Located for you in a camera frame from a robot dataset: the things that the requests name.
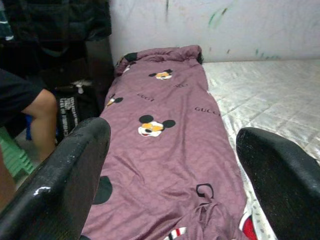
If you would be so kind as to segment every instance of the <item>green plastic stool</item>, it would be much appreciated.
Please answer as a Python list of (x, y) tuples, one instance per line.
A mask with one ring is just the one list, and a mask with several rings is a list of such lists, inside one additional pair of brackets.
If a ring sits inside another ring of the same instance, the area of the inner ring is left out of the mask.
[(15, 177), (21, 170), (30, 175), (35, 169), (26, 151), (21, 149), (10, 137), (5, 127), (0, 128), (0, 146), (4, 165)]

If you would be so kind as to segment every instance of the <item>white wall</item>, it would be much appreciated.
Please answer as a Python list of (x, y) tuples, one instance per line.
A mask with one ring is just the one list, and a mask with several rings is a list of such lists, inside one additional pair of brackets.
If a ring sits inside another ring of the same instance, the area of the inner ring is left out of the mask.
[(113, 61), (198, 44), (206, 62), (320, 57), (320, 0), (111, 0)]

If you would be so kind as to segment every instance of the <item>person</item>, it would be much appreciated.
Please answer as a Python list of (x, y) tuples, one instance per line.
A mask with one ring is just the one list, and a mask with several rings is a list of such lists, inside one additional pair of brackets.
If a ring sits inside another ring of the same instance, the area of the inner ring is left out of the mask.
[[(42, 162), (56, 147), (56, 98), (48, 90), (0, 69), (0, 127), (20, 112), (32, 116), (31, 136)], [(0, 148), (0, 212), (15, 190)]]

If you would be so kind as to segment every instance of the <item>mattress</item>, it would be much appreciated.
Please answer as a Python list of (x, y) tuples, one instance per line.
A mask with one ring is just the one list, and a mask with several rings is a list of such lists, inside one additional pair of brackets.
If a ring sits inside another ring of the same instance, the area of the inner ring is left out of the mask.
[[(295, 142), (320, 164), (320, 60), (204, 63), (203, 68), (234, 151), (239, 130), (254, 127)], [(240, 168), (258, 239), (277, 239)]]

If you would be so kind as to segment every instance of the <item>purple blanket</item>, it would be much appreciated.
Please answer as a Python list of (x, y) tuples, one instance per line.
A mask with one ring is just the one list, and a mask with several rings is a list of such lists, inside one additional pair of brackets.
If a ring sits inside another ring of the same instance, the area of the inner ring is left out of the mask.
[(244, 240), (246, 196), (199, 46), (126, 55), (101, 117), (109, 153), (81, 239)]

